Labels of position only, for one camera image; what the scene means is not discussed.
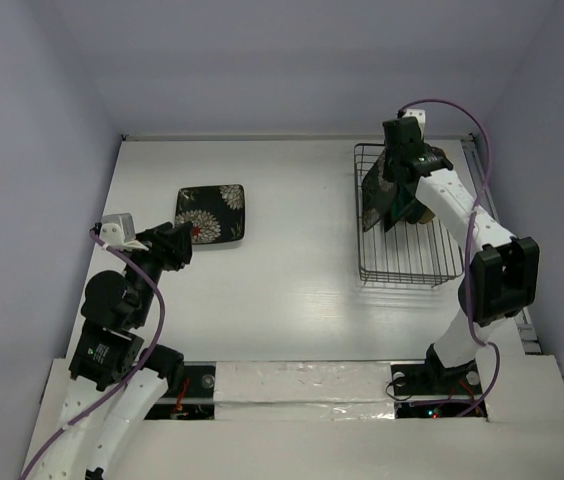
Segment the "black floral square plate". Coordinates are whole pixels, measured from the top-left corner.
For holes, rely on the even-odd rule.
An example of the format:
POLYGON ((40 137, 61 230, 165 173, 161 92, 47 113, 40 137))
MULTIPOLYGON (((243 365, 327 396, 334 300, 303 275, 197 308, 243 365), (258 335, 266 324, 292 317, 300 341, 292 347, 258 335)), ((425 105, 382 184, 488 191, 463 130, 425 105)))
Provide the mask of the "black floral square plate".
POLYGON ((176 197, 175 223, 191 223, 194 245, 241 241, 246 227, 246 201, 240 184, 185 187, 176 197))
POLYGON ((386 150, 383 150, 362 181, 361 222, 364 232, 384 219, 397 194, 396 185, 384 178, 385 166, 386 150))

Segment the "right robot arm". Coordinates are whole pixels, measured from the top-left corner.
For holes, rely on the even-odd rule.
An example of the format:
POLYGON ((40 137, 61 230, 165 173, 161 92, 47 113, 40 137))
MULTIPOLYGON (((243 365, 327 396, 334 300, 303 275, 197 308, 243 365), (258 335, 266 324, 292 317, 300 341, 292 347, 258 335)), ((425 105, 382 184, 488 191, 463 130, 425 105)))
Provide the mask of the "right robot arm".
POLYGON ((491 333, 534 302, 540 248, 533 238, 514 235, 481 206, 446 154, 424 141, 416 117, 388 120, 382 127, 387 181, 430 210, 463 247, 458 313, 430 346, 422 368, 424 384, 444 392, 491 333))

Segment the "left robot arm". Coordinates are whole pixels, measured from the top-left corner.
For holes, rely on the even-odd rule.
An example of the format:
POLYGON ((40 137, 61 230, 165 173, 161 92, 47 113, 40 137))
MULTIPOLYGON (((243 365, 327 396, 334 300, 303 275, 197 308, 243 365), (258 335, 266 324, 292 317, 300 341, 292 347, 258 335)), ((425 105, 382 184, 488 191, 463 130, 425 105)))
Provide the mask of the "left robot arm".
POLYGON ((156 401, 181 388, 184 356, 158 342, 166 320, 158 282, 163 272, 190 263, 192 230, 189 222, 166 222, 136 232, 128 213, 91 228, 94 243, 125 267, 101 271, 86 284, 56 430, 22 478, 111 478, 156 401))

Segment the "teal square plate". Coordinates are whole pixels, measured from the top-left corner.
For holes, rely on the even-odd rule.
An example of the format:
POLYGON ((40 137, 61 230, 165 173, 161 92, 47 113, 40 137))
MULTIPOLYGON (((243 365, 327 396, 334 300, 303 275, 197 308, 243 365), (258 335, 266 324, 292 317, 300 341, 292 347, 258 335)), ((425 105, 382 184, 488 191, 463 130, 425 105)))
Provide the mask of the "teal square plate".
POLYGON ((396 188, 396 195, 383 219, 385 232, 391 230, 400 221, 417 224, 427 211, 427 208, 407 189, 399 185, 396 188))

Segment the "tan round plate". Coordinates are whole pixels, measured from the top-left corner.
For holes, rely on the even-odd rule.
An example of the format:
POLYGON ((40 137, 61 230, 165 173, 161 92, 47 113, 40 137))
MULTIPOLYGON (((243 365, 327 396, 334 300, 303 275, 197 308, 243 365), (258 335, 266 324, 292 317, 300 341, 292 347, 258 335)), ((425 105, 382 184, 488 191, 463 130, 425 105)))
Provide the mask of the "tan round plate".
MULTIPOLYGON (((438 157, 445 157, 446 153, 439 147, 432 147, 432 152, 435 153, 438 157)), ((424 211, 422 212, 422 214, 420 215, 417 223, 420 225, 425 225, 430 223, 433 219, 434 219, 435 215, 434 213, 429 210, 428 208, 425 208, 424 211)))

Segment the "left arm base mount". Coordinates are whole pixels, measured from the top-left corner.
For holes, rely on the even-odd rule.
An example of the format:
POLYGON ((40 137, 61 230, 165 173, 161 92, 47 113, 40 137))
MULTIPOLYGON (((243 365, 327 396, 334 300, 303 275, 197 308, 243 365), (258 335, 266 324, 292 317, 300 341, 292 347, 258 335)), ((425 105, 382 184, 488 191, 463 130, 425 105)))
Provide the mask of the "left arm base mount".
POLYGON ((215 385, 215 363, 186 363, 177 396, 182 396, 183 403, 212 403, 215 385))

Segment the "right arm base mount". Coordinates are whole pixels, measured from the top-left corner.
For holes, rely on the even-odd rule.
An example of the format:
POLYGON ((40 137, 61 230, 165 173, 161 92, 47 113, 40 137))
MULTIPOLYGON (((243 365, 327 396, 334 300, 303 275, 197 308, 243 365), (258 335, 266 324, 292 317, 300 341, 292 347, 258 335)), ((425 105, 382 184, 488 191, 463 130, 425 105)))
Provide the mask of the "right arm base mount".
POLYGON ((391 383, 393 393, 400 399, 482 393, 475 362, 440 371, 425 363, 394 363, 391 365, 391 383))

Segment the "metal rail on right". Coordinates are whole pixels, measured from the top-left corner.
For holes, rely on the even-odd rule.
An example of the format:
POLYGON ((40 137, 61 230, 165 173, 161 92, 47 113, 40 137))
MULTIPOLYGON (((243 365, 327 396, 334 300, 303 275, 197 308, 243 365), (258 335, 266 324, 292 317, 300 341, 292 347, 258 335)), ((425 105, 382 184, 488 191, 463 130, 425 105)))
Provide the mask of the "metal rail on right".
POLYGON ((465 279, 459 297, 471 339, 489 344, 498 323, 518 315, 536 298, 540 247, 531 237, 520 238, 503 227, 482 200, 489 195, 492 148, 483 139, 483 180, 471 201, 465 242, 465 279))

